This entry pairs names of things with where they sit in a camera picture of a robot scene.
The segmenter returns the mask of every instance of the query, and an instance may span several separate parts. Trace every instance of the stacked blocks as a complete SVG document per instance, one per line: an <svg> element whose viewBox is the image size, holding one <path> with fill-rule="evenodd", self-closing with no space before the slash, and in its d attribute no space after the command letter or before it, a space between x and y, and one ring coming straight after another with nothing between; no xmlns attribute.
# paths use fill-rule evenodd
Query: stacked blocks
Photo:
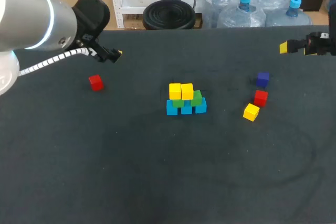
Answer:
<svg viewBox="0 0 336 224"><path fill-rule="evenodd" d="M192 114L193 107L196 114L205 113L207 109L205 98L200 90L194 91L192 83L170 83L169 99L166 105L167 115L177 115L179 108L182 115Z"/></svg>
<svg viewBox="0 0 336 224"><path fill-rule="evenodd" d="M249 103L249 105L246 107L244 111L243 117L254 122L254 120L257 118L259 114L260 108L257 106L254 106L253 104Z"/></svg>

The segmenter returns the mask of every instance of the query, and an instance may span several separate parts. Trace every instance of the yellow block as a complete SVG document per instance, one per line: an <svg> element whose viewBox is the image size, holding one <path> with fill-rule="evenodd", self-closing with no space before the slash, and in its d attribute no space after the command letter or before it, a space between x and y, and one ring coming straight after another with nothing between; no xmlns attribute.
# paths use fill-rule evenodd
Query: yellow block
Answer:
<svg viewBox="0 0 336 224"><path fill-rule="evenodd" d="M243 117L254 122L254 120L257 118L257 115L259 114L260 108L249 103L249 105L244 110Z"/></svg>
<svg viewBox="0 0 336 224"><path fill-rule="evenodd" d="M287 51L287 41L284 42L284 43L282 43L282 44L280 44L280 53L281 54L288 53L288 51Z"/></svg>
<svg viewBox="0 0 336 224"><path fill-rule="evenodd" d="M170 83L169 84L169 99L180 100L181 99L181 84Z"/></svg>
<svg viewBox="0 0 336 224"><path fill-rule="evenodd" d="M306 55L306 49L305 48L303 49L303 54Z"/></svg>
<svg viewBox="0 0 336 224"><path fill-rule="evenodd" d="M182 84L182 100L193 100L194 99L194 87L192 83Z"/></svg>

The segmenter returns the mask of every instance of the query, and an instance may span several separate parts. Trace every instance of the green block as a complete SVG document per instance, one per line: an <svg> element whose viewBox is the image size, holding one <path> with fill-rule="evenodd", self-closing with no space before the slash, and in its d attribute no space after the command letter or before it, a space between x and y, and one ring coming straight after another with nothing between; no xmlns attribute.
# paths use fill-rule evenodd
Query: green block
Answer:
<svg viewBox="0 0 336 224"><path fill-rule="evenodd" d="M201 106L202 105L202 94L200 90L194 91L194 99L191 101L191 106Z"/></svg>
<svg viewBox="0 0 336 224"><path fill-rule="evenodd" d="M174 108L182 108L184 106L183 100L173 100L173 107Z"/></svg>

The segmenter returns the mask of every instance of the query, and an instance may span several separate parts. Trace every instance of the black stool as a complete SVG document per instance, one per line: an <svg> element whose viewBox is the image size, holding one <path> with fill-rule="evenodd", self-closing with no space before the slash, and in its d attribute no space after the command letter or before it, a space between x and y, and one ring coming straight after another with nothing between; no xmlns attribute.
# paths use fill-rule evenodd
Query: black stool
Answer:
<svg viewBox="0 0 336 224"><path fill-rule="evenodd" d="M196 22L194 9L180 0L161 0L143 12L142 23L147 30L192 29Z"/></svg>

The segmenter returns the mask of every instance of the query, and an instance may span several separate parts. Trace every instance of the white cable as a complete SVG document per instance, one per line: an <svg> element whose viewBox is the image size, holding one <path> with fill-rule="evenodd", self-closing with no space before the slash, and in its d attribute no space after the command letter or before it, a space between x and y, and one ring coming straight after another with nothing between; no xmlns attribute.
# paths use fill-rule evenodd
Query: white cable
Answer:
<svg viewBox="0 0 336 224"><path fill-rule="evenodd" d="M19 76L24 76L26 74L29 74L29 73L32 73L36 70L39 70L41 68L44 68L50 64L53 64L57 61L60 61L60 60L63 60L63 59L66 59L70 56L73 56L73 55L79 55L79 54L82 54L82 55L96 55L97 53L92 49L92 48L78 48L78 49L74 49L74 50L71 50L71 51L68 51L68 52L64 52L62 54L59 54L57 56L54 56L50 59L47 59L45 61L42 61L36 65L33 65L31 66L30 68L26 68L24 70L21 70L19 72Z"/></svg>

